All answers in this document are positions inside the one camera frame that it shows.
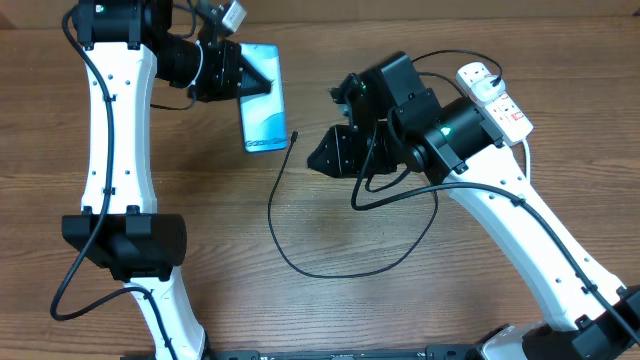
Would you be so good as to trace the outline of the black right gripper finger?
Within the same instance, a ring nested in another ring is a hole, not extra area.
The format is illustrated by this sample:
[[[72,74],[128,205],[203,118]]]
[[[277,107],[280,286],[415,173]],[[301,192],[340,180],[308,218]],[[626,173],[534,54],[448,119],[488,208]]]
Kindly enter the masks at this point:
[[[340,175],[340,154],[335,128],[327,131],[320,144],[309,155],[307,166],[327,176]]]
[[[329,94],[334,103],[341,107],[343,115],[351,118],[353,98],[358,94],[358,76],[348,74],[339,86],[329,89]]]

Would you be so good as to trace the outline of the blue Galaxy smartphone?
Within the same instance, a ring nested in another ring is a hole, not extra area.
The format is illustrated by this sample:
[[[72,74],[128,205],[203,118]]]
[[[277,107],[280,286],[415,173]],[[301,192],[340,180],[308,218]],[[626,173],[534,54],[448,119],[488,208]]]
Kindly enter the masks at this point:
[[[271,85],[268,93],[239,100],[244,148],[247,153],[285,149],[288,135],[279,49],[273,44],[241,43],[241,53]]]

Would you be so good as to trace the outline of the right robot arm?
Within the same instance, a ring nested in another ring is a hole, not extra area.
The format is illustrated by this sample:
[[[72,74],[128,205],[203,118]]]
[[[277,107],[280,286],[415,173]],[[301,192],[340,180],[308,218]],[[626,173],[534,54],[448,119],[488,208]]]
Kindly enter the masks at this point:
[[[344,125],[329,129],[308,166],[364,186],[399,165],[422,173],[490,235],[524,280],[543,318],[504,325],[470,359],[614,359],[639,341],[639,291],[606,270],[531,184],[513,146],[533,126],[507,94],[501,66],[474,53],[456,73],[458,97],[441,105],[403,52],[351,73],[330,91]]]

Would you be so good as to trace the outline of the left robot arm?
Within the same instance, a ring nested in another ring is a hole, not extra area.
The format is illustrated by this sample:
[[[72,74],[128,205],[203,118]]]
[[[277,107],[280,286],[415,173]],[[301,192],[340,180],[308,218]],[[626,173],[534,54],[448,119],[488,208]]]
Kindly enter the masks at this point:
[[[213,353],[182,278],[183,217],[162,214],[151,173],[152,93],[156,80],[192,102],[238,103],[246,151],[287,145],[278,49],[231,40],[246,16],[236,1],[190,6],[197,36],[171,30],[170,1],[81,1],[63,32],[82,58],[90,100],[89,167],[81,211],[62,220],[64,239],[107,269],[131,294],[157,359],[209,359]]]

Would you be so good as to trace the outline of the white charger plug adapter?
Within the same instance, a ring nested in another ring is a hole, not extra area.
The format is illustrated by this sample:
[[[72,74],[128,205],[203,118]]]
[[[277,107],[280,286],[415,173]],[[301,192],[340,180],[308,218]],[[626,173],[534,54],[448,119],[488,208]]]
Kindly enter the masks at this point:
[[[470,90],[474,101],[480,106],[485,106],[506,91],[506,84],[497,76],[491,76],[478,80],[471,86]]]

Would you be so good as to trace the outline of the white power strip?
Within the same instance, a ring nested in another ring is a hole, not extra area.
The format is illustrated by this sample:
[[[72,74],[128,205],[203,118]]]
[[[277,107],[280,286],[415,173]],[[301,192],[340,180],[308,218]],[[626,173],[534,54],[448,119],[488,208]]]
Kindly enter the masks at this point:
[[[528,137],[533,125],[506,91],[485,106],[480,106],[474,101],[471,86],[478,80],[491,76],[497,75],[492,74],[482,62],[472,62],[457,71],[456,80],[479,110],[499,128],[504,141],[513,146]]]

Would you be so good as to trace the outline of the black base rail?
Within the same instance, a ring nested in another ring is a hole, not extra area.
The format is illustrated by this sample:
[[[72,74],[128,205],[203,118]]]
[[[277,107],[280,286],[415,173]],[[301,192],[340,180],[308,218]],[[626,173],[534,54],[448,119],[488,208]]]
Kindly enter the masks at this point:
[[[206,350],[206,360],[481,360],[472,344],[428,345],[424,349],[303,351],[260,353],[256,350]]]

